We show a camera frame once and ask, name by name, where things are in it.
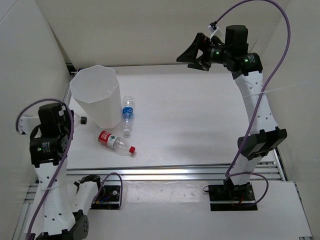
red bottle label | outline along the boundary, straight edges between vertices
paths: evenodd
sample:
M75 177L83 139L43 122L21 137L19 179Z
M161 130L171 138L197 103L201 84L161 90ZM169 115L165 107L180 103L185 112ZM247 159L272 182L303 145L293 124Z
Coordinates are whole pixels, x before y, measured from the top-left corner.
M99 135L98 141L106 144L108 147L113 148L117 137L110 132L102 131Z

red-labeled bottle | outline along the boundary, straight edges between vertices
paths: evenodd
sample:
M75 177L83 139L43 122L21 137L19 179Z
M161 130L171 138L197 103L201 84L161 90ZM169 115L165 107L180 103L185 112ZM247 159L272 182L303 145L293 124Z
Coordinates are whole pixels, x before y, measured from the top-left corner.
M131 155L136 151L136 148L134 146L131 146L122 137L117 137L107 131L102 131L100 133L98 141L114 149L116 153L122 156Z

white bucket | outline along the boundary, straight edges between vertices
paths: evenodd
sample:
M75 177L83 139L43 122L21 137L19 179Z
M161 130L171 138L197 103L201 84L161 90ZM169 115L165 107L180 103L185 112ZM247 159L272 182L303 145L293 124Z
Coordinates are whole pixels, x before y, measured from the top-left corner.
M102 129L122 118L119 82L113 69L96 65L79 71L70 82L72 97Z

white wall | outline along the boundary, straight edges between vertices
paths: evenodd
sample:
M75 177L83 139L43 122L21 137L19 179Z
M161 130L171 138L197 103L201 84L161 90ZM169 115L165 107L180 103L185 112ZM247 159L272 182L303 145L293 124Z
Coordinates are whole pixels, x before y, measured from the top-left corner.
M198 32L239 0L36 0L73 65L175 64ZM289 0L277 0L286 7ZM243 24L261 53L280 13L266 2L237 7L219 23Z
M0 1L0 238L11 240L35 177L29 138L15 131L19 111L45 97L63 99L70 75L34 0Z
M268 99L287 139L279 146L289 180L296 181L315 239L320 239L320 1L291 0L286 12L291 23L288 55L269 89L308 82L271 92ZM282 20L262 55L265 76L283 53L286 27Z

bottle cap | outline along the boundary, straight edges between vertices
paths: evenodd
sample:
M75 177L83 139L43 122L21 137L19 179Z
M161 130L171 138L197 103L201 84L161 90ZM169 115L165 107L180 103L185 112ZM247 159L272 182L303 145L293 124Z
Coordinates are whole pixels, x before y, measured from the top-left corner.
M130 150L129 150L130 153L133 154L135 151L136 151L136 148L134 146L130 147Z
M125 136L130 135L130 130L126 128L125 130L123 130L123 134L124 134Z
M87 117L86 116L80 117L80 124L87 124Z

